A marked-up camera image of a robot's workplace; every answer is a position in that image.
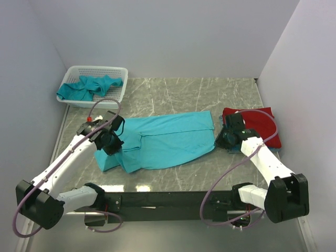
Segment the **light blue t-shirt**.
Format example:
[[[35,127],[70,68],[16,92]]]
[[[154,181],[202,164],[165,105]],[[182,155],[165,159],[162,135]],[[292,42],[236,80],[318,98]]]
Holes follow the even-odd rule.
[[[166,169],[197,159],[214,149],[210,111],[127,118],[118,130],[122,149],[113,155],[95,152],[103,172],[121,166],[127,173]]]

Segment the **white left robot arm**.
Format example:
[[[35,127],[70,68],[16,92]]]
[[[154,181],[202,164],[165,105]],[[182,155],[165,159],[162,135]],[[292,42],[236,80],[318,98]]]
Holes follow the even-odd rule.
[[[52,164],[31,182],[22,180],[16,186],[17,213],[29,218],[44,229],[54,227],[69,212],[83,207],[93,211],[107,208],[105,191],[93,184],[62,192],[64,185],[83,167],[96,150],[107,140],[75,135],[68,147]]]

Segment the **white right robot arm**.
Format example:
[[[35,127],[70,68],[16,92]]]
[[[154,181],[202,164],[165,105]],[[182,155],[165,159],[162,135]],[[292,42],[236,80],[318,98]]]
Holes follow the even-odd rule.
[[[310,212],[308,180],[287,168],[253,129],[223,127],[215,140],[219,148],[240,150],[267,183],[267,189],[251,183],[232,187],[230,203],[235,209],[247,204],[264,210],[273,223],[306,216]]]

